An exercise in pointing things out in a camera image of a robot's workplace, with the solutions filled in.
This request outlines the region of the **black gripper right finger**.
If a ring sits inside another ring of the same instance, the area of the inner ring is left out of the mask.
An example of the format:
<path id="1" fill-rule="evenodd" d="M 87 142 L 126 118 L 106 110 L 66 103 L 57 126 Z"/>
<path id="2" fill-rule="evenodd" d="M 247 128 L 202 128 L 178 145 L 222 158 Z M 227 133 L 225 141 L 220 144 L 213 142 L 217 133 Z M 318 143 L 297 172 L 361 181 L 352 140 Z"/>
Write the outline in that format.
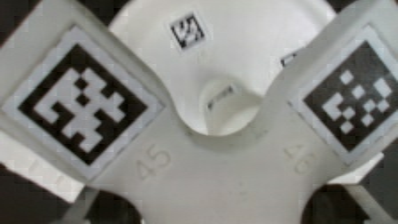
<path id="1" fill-rule="evenodd" d="M 300 224 L 385 224 L 385 211 L 362 185 L 327 184 L 313 193 Z"/>

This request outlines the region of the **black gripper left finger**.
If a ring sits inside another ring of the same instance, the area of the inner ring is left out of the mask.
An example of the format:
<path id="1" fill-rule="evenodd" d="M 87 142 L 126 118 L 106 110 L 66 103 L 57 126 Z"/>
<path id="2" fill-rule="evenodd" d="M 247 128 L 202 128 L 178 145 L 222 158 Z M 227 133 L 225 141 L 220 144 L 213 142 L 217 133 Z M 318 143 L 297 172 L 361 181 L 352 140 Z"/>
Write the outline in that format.
<path id="1" fill-rule="evenodd" d="M 142 224 L 131 203 L 110 192 L 85 188 L 58 224 Z"/>

